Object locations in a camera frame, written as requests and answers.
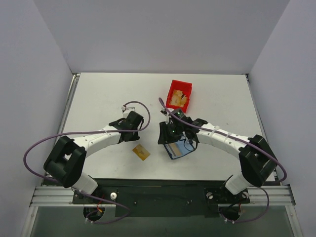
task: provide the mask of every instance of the white table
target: white table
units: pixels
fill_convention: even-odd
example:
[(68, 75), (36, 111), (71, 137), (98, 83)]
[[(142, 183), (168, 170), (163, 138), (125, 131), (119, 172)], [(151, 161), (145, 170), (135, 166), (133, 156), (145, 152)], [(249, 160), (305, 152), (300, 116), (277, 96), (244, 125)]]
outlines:
[[(201, 118), (239, 135), (261, 134), (245, 76), (81, 73), (65, 132), (99, 130), (121, 118), (121, 106), (131, 100), (145, 103), (152, 115), (140, 140), (94, 153), (86, 159), (84, 172), (94, 178), (226, 180), (240, 170), (236, 158), (210, 145), (199, 144), (195, 152), (176, 160), (158, 145), (159, 122), (165, 119), (158, 97), (166, 100), (173, 79), (193, 83), (186, 112), (193, 120)], [(146, 123), (145, 109), (133, 106)], [(138, 144), (151, 153), (145, 161), (132, 151)]]

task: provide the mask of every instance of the screw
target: screw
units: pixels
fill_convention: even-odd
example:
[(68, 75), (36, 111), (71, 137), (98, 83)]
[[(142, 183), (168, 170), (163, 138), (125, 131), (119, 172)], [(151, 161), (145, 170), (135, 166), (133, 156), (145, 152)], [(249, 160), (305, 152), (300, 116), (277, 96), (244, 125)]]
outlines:
[(208, 192), (207, 194), (206, 194), (206, 197), (208, 198), (208, 199), (213, 199), (213, 193), (211, 193), (211, 192)]
[(243, 193), (241, 194), (241, 196), (242, 196), (243, 198), (249, 198), (249, 194), (248, 194), (247, 192), (243, 192)]

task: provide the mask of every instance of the glass panel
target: glass panel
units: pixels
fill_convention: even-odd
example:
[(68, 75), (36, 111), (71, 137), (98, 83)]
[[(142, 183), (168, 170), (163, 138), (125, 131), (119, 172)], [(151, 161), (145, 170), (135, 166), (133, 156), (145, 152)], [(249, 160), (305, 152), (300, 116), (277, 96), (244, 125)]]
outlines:
[[(258, 215), (264, 207), (244, 207), (241, 218)], [(243, 224), (224, 223), (223, 218), (193, 217), (137, 217), (125, 218), (109, 225), (85, 224), (82, 207), (39, 207), (32, 237), (292, 237), (284, 206), (272, 206), (261, 219)], [(102, 221), (114, 217), (114, 208), (108, 208)]]

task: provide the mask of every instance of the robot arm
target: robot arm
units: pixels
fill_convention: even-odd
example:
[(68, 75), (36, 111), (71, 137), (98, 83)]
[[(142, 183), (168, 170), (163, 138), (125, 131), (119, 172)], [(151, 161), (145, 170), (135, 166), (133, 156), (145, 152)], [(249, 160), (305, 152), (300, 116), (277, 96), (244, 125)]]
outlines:
[[(166, 111), (162, 111), (162, 113), (167, 117), (169, 116)], [(167, 122), (161, 122), (159, 124), (160, 137), (158, 144), (174, 143), (185, 136), (187, 140), (212, 145), (239, 159), (241, 172), (230, 176), (223, 184), (225, 189), (231, 194), (236, 195), (251, 185), (256, 187), (262, 186), (275, 169), (276, 164), (272, 160), (268, 159), (263, 154), (259, 154), (246, 143), (233, 139), (236, 137), (247, 143), (251, 143), (275, 157), (268, 143), (262, 136), (255, 135), (253, 138), (248, 138), (224, 131), (218, 126), (214, 126), (199, 118), (193, 121), (190, 117), (185, 116), (181, 109), (176, 109), (172, 111), (172, 113), (184, 122), (197, 127), (211, 129), (213, 131), (197, 129), (188, 126), (173, 117), (169, 117)]]
[(98, 184), (82, 172), (85, 158), (107, 146), (138, 140), (138, 132), (124, 130), (136, 130), (143, 121), (144, 118), (136, 113), (135, 109), (127, 108), (123, 112), (123, 118), (109, 123), (100, 130), (100, 133), (74, 139), (63, 136), (48, 156), (44, 169), (65, 188), (73, 187), (92, 194)]

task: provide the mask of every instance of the gray wall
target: gray wall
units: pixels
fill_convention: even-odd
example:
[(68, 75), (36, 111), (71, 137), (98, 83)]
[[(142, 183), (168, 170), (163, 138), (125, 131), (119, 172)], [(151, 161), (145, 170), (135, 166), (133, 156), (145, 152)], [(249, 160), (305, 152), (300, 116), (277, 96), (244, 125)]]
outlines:
[(249, 73), (289, 0), (34, 0), (73, 72)]
[(305, 236), (315, 236), (316, 1), (291, 0), (250, 73), (268, 140), (285, 165)]
[[(0, 1), (0, 32), (0, 236), (15, 237), (40, 181), (23, 153), (57, 131), (72, 75), (33, 1)], [(36, 171), (51, 146), (31, 153)]]

